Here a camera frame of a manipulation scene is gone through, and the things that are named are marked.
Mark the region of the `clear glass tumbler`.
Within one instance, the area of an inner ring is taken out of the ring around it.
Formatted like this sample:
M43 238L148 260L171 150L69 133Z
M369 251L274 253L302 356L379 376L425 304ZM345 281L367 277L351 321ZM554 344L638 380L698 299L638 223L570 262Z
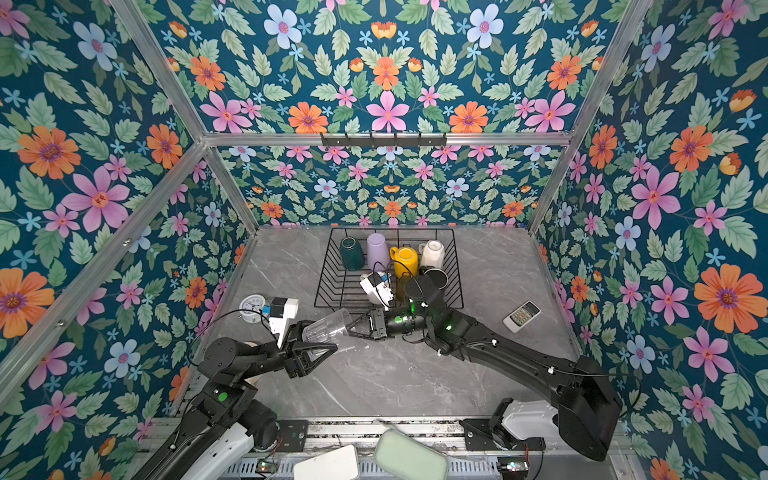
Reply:
M342 308L306 326L302 332L305 343L333 343L337 352L357 348L356 340L349 335L347 325L352 322L350 313Z

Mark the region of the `dark green mug cream inside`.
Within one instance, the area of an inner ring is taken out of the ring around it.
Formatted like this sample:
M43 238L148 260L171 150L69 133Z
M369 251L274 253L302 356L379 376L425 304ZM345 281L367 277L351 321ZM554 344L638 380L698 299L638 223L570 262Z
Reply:
M347 271L359 271L365 266L365 255L360 242L354 237L345 237L339 243L342 264Z

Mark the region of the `lilac plastic cup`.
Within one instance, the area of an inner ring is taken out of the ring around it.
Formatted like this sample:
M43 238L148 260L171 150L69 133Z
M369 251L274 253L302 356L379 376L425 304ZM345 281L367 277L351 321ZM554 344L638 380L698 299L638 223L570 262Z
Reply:
M371 271L385 272L390 262L390 247L381 233L370 234L366 239L367 266Z

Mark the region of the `yellow mug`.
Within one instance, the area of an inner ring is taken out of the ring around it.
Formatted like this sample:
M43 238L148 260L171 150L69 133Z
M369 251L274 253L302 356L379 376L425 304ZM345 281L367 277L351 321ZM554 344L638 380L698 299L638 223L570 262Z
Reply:
M394 264L394 272L398 279L414 277L418 273L418 252L412 247L391 247L390 259Z

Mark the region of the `black mug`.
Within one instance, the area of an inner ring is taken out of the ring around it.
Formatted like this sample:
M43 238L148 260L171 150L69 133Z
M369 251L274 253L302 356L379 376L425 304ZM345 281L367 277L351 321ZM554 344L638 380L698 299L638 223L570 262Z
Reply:
M447 287L448 275L442 269L434 267L427 268L423 272L423 275L428 278L436 288L444 290Z

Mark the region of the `white ceramic mug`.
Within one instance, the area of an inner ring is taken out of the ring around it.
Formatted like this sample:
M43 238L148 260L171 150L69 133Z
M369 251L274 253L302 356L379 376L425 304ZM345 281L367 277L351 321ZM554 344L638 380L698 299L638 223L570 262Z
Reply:
M420 266L422 268L441 269L444 263L446 247L439 240L429 240L419 245Z

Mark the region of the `olive green glass tumbler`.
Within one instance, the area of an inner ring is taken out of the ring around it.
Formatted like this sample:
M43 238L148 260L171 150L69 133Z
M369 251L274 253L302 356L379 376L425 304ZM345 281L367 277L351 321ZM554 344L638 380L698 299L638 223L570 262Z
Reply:
M407 287L411 280L412 276L410 274L404 274L397 279L396 299L400 304L406 303L408 300Z

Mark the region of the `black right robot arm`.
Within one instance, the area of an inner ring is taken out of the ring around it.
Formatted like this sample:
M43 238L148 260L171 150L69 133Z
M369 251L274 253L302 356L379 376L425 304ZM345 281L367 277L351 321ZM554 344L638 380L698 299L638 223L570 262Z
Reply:
M415 331L442 356L479 364L537 392L554 408L552 424L574 451L594 461L608 456L623 402L599 363L536 351L451 308L425 275L408 279L399 307L373 308L346 324L350 336L384 340Z

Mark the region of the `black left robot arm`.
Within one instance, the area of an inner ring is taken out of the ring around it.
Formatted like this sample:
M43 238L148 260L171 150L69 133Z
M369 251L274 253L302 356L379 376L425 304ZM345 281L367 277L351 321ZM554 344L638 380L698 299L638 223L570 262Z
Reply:
M207 382L175 430L133 475L135 479L217 479L253 449L278 440L276 413L256 399L254 377L285 371L305 377L330 358L332 342L291 340L250 345L222 337L206 350L198 370Z

